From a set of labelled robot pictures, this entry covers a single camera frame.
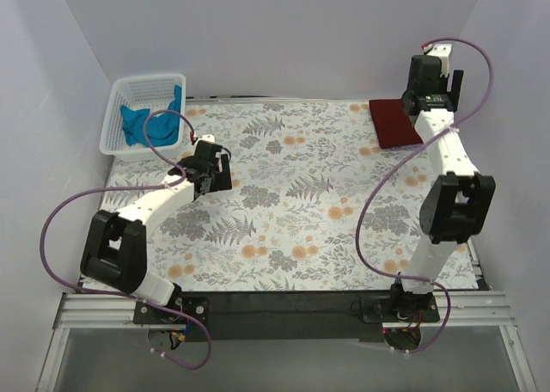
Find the dark red t-shirt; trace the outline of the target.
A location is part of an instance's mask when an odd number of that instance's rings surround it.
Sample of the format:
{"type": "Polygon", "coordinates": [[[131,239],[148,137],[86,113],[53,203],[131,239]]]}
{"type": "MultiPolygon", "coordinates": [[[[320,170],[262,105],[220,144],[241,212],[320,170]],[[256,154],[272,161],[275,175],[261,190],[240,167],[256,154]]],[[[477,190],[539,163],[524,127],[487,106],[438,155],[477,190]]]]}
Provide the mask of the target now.
{"type": "Polygon", "coordinates": [[[378,143],[383,150],[422,144],[400,99],[371,100],[369,108],[378,143]]]}

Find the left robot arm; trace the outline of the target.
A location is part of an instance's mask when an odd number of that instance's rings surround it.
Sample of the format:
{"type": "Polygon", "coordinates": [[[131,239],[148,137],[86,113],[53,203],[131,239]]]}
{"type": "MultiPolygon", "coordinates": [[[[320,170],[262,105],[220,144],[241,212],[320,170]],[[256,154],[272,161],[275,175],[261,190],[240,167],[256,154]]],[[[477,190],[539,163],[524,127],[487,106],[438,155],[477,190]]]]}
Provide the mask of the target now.
{"type": "Polygon", "coordinates": [[[147,241],[164,221],[198,197],[232,188],[229,155],[212,135],[197,140],[194,153],[178,162],[161,187],[116,212],[92,217],[80,271],[85,277],[153,303],[162,322],[183,311],[179,287],[148,270],[147,241]]]}

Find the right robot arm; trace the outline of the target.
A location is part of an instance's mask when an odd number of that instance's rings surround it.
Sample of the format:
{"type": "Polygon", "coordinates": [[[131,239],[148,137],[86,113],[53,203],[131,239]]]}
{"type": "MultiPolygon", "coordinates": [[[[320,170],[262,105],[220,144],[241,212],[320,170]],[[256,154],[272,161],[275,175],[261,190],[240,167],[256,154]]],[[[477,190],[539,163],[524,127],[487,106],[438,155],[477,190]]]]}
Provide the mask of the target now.
{"type": "Polygon", "coordinates": [[[420,207],[422,236],[405,271],[409,278],[401,280],[404,291],[388,300],[390,314],[399,321],[418,314],[416,295],[432,292],[457,246],[481,232],[496,190],[494,178],[471,162],[453,126],[462,78],[463,71],[455,70],[448,89],[448,56],[412,56],[401,100],[436,179],[420,207]]]}

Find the teal t-shirt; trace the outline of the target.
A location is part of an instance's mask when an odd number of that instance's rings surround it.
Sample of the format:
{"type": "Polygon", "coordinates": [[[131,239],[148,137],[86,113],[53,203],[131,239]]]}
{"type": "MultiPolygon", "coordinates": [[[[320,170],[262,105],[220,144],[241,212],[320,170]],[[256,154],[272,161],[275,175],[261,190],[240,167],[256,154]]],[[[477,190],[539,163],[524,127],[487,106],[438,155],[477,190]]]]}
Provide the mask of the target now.
{"type": "MultiPolygon", "coordinates": [[[[170,102],[167,110],[179,113],[181,111],[182,87],[174,86],[174,99],[170,102]]],[[[125,135],[125,141],[129,146],[141,144],[148,147],[144,136],[144,123],[150,116],[151,111],[148,108],[133,110],[122,105],[120,114],[123,120],[122,130],[125,135]]],[[[152,145],[157,147],[173,145],[177,142],[180,129],[180,118],[173,113],[159,113],[153,116],[146,127],[147,137],[152,145]]]]}

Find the folded purple t-shirt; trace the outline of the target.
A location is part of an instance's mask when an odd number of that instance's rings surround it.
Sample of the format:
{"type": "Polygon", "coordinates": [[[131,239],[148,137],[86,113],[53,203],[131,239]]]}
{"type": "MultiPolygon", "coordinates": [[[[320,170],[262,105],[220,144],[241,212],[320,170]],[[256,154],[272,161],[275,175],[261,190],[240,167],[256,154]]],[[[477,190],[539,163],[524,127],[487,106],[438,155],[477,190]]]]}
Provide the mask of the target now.
{"type": "Polygon", "coordinates": [[[409,144],[404,146],[391,147],[390,150],[394,152],[413,152],[415,150],[422,150],[423,144],[409,144]]]}

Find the white plastic basket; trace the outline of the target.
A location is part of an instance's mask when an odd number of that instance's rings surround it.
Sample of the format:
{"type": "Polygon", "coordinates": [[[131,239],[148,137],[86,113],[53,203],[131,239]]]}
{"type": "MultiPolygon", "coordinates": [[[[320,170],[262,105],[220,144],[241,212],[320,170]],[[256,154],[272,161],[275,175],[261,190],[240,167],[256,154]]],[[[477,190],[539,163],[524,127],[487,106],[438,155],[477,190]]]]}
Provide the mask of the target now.
{"type": "Polygon", "coordinates": [[[129,145],[123,131],[120,108],[132,111],[148,109],[151,112],[165,110],[174,104],[181,112],[186,106],[186,78],[179,73],[149,74],[124,77],[117,80],[111,89],[101,131],[100,151],[126,162],[156,159],[146,146],[129,145]]]}

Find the floral table mat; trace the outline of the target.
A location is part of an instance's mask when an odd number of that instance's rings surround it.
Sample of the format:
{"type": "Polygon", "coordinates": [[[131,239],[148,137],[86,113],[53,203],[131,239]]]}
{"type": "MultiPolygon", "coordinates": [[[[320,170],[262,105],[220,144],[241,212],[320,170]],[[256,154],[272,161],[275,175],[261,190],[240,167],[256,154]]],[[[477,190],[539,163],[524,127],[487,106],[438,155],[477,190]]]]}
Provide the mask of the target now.
{"type": "Polygon", "coordinates": [[[435,175],[425,153],[383,150],[366,104],[191,105],[232,154],[233,188],[150,236],[151,272],[190,291],[387,289],[419,242],[435,175]]]}

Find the aluminium front rail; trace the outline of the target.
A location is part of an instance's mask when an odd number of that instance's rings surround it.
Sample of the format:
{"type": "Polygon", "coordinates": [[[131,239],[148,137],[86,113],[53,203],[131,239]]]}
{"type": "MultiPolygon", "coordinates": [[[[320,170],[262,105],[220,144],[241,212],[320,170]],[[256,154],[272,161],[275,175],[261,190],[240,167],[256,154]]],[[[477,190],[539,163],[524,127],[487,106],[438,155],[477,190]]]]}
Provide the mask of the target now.
{"type": "MultiPolygon", "coordinates": [[[[138,328],[132,321],[135,302],[125,297],[65,294],[53,323],[55,328],[138,328]]],[[[506,296],[499,291],[453,291],[449,327],[513,326],[506,296]]]]}

